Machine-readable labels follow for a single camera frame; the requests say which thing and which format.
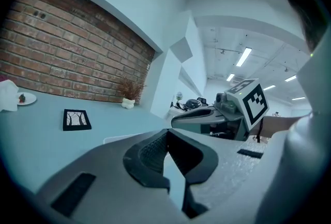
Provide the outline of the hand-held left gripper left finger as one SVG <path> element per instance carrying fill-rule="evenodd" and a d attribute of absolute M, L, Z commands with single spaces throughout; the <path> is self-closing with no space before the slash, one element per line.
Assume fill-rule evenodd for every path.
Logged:
<path fill-rule="evenodd" d="M 186 214 L 163 176 L 167 130 L 103 144 L 53 174 L 38 190 L 54 223 L 181 223 Z"/>

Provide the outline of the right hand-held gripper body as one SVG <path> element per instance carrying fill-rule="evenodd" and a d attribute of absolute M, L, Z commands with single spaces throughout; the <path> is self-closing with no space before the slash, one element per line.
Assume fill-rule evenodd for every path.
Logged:
<path fill-rule="evenodd" d="M 246 141 L 269 110 L 258 79 L 245 79 L 234 86 L 209 80 L 204 96 L 212 104 L 213 115 L 201 125 L 201 133 L 217 138 Z"/>

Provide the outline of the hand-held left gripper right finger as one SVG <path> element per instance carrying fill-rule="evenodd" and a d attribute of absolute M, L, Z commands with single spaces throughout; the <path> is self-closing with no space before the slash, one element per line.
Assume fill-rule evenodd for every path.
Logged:
<path fill-rule="evenodd" d="M 248 140 L 246 142 L 213 138 L 182 129 L 170 129 L 171 133 L 184 135 L 212 148 L 218 155 L 218 165 L 202 184 L 190 186 L 194 200 L 207 207 L 207 212 L 189 219 L 183 212 L 173 210 L 167 214 L 168 223 L 259 223 L 259 206 L 263 188 L 259 181 L 264 161 L 239 154 L 239 150 L 263 153 L 267 145 Z"/>

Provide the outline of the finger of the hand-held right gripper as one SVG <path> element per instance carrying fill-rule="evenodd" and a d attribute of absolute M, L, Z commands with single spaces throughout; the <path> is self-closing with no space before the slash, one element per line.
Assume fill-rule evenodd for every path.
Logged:
<path fill-rule="evenodd" d="M 227 122 L 214 106 L 196 108 L 172 118 L 171 126 L 173 128 L 193 129 L 200 128 L 201 125 L 215 125 Z"/>

